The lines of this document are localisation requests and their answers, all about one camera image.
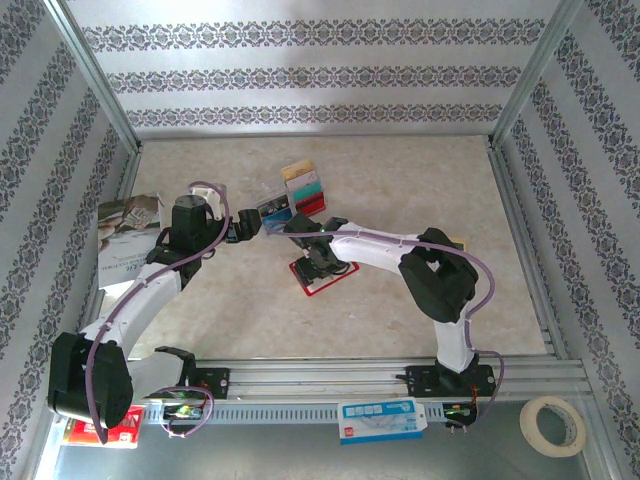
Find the teal card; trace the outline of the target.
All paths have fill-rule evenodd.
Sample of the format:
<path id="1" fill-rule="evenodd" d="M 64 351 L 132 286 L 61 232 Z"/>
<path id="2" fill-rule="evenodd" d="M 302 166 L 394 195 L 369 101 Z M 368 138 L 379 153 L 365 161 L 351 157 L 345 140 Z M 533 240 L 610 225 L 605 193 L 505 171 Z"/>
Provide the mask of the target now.
<path id="1" fill-rule="evenodd" d="M 292 198 L 295 203 L 299 203 L 309 197 L 312 197 L 322 192 L 323 192 L 322 184 L 319 181 L 317 181 L 293 191 Z"/>

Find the white grey card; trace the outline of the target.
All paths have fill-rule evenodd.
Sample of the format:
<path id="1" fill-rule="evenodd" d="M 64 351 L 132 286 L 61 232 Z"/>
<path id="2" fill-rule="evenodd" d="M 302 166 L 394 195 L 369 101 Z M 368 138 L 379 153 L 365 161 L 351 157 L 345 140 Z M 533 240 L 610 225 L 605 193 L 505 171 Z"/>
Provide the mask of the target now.
<path id="1" fill-rule="evenodd" d="M 319 177 L 315 171 L 309 171 L 295 178 L 285 181 L 286 187 L 290 191 L 297 191 L 304 187 L 310 186 L 319 181 Z"/>

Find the gold card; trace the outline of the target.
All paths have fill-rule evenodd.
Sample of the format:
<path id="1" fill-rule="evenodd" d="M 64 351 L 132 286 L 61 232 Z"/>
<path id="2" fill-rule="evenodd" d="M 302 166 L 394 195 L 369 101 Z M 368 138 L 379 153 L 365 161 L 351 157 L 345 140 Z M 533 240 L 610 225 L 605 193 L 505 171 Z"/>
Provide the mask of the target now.
<path id="1" fill-rule="evenodd" d="M 303 159 L 287 165 L 281 169 L 281 176 L 285 182 L 305 175 L 314 170 L 311 160 Z"/>

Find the clear plastic card case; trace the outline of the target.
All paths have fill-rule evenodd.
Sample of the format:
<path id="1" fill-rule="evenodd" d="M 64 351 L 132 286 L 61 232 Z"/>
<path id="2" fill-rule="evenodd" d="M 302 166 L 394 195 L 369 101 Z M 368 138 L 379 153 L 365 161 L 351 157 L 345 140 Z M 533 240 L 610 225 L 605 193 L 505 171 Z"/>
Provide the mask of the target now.
<path id="1" fill-rule="evenodd" d="M 254 181 L 249 188 L 251 201 L 260 206 L 281 196 L 287 196 L 287 189 L 280 176 L 271 176 Z"/>

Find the masking tape roll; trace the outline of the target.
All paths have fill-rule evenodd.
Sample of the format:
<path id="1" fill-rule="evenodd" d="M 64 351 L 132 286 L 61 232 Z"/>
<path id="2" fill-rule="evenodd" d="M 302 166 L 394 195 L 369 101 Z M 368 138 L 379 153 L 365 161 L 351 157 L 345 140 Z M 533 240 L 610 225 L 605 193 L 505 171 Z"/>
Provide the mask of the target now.
<path id="1" fill-rule="evenodd" d="M 549 410 L 558 416 L 565 427 L 561 444 L 552 443 L 541 432 L 538 416 Z M 519 416 L 520 430 L 528 444 L 538 453 L 549 458 L 568 458 L 578 455 L 586 445 L 586 424 L 576 408 L 560 397 L 541 396 L 529 400 Z"/>

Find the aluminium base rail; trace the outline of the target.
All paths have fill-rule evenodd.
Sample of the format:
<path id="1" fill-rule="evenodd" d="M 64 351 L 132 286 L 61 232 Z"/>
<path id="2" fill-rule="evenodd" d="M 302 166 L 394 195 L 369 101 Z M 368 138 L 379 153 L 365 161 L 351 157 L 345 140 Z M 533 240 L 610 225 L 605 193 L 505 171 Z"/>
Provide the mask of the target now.
<path id="1" fill-rule="evenodd" d="M 403 397 L 398 377 L 412 365 L 431 365 L 430 357 L 287 358 L 201 360 L 205 368 L 230 370 L 228 400 L 243 403 L 337 403 Z M 538 396 L 574 398 L 593 393 L 580 360 L 550 355 L 507 356 L 499 401 Z"/>

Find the blue white packet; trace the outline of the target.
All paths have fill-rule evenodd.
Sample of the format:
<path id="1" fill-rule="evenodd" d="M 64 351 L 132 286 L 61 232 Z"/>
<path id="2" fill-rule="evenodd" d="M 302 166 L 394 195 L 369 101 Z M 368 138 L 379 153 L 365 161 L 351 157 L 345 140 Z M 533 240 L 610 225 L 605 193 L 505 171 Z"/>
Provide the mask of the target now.
<path id="1" fill-rule="evenodd" d="M 337 414 L 342 445 L 420 439 L 428 427 L 424 407 L 413 398 L 341 403 Z"/>

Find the aluminium frame post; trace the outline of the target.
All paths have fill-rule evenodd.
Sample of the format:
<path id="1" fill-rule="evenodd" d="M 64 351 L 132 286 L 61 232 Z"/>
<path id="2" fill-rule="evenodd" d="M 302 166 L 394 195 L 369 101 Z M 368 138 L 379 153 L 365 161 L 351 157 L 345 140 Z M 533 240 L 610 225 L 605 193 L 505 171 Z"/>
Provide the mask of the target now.
<path id="1" fill-rule="evenodd" d="M 111 124 L 127 145 L 137 154 L 141 141 L 135 133 L 125 110 L 115 95 L 107 76 L 96 59 L 84 33 L 75 20 L 66 0 L 41 0 L 51 15 L 69 50 L 76 59 L 88 86 L 93 90 Z"/>
<path id="2" fill-rule="evenodd" d="M 527 103 L 531 92 L 540 80 L 554 51 L 565 36 L 584 1 L 559 0 L 494 129 L 488 136 L 493 150 L 497 150 L 509 135 L 518 115 Z"/>

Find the paperback book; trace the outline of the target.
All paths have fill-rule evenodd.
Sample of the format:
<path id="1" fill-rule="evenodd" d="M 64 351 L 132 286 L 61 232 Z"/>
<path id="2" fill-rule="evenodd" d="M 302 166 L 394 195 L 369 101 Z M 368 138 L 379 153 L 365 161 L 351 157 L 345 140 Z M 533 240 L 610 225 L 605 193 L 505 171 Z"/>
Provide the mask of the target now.
<path id="1" fill-rule="evenodd" d="M 98 279 L 101 289 L 135 280 L 163 229 L 158 192 L 99 205 Z"/>

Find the red card holder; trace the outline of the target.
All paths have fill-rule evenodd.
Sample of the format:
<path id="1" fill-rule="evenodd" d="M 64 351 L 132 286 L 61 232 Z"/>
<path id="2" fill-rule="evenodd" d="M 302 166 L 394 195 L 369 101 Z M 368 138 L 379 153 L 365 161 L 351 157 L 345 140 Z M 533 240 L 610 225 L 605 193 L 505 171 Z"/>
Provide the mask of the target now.
<path id="1" fill-rule="evenodd" d="M 289 269 L 291 270 L 291 272 L 294 275 L 295 279 L 297 280 L 297 282 L 301 286 L 302 290 L 304 291 L 304 293 L 308 297 L 311 297 L 311 296 L 313 296 L 313 295 L 315 295 L 315 294 L 317 294 L 317 293 L 329 288 L 330 286 L 334 285 L 338 281 L 346 278 L 349 275 L 354 274 L 355 272 L 357 272 L 359 270 L 359 265 L 356 262 L 353 262 L 353 263 L 346 262 L 347 265 L 346 265 L 345 268 L 331 268 L 331 274 L 327 278 L 313 281 L 313 283 L 310 286 L 304 287 L 299 282 L 298 278 L 295 275 L 294 262 L 289 264 Z"/>

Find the light blue card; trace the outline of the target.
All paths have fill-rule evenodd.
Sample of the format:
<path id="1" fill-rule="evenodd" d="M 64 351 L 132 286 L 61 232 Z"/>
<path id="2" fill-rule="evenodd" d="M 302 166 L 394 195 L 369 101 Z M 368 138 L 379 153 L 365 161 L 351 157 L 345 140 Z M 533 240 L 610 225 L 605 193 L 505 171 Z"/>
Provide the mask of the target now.
<path id="1" fill-rule="evenodd" d="M 262 219 L 267 232 L 282 231 L 286 224 L 293 218 L 290 208 L 282 209 L 278 212 L 267 215 Z"/>

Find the red packet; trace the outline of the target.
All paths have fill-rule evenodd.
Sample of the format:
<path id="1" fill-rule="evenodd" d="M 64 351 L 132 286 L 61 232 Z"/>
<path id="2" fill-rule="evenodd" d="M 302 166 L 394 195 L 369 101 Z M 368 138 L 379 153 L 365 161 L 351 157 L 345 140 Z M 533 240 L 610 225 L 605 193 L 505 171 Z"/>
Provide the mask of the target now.
<path id="1" fill-rule="evenodd" d="M 102 444 L 92 423 L 70 419 L 64 430 L 63 443 L 71 446 L 101 447 L 108 449 L 135 449 L 145 408 L 133 405 L 123 420 L 108 430 L 107 442 Z"/>

